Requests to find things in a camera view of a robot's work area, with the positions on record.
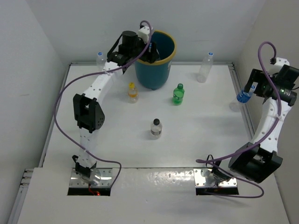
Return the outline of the bottle with blue label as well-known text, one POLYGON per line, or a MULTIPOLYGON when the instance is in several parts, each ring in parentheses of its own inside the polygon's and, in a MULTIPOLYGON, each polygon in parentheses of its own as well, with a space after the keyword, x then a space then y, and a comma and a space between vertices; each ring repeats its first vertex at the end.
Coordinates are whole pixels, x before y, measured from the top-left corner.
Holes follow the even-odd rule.
POLYGON ((238 112, 242 108, 244 104, 246 104, 252 97, 254 91, 256 89, 255 85, 252 85, 249 92, 246 92, 242 89, 234 98, 234 100, 229 104, 229 108, 234 111, 238 112))

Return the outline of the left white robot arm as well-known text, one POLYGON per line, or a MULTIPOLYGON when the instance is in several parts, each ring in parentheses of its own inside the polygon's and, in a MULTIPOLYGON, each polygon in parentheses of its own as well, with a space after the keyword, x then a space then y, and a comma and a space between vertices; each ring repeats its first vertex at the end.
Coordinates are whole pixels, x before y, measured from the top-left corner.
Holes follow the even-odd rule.
POLYGON ((107 54, 102 74, 82 94, 73 97, 74 116, 79 127, 80 145, 83 149, 74 157, 75 170, 90 178, 96 168, 96 159, 90 152, 96 147, 99 129, 105 121, 101 103, 113 83, 125 73, 128 63, 138 56, 154 63, 159 54, 155 44, 150 43, 152 30, 144 26, 138 32, 124 31, 107 54))

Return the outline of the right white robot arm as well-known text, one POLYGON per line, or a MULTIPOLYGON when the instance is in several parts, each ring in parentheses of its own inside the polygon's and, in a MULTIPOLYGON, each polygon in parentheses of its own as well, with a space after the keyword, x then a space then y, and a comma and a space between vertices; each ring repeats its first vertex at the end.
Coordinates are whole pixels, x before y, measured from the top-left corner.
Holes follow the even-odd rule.
POLYGON ((284 119, 297 99, 292 89, 299 76, 298 69, 280 58, 269 75, 280 99, 277 99, 263 71, 253 69, 244 91, 264 98, 262 116, 252 140, 239 148, 228 163, 230 171, 256 183, 263 182, 282 164, 283 159, 278 156, 278 138, 284 119))

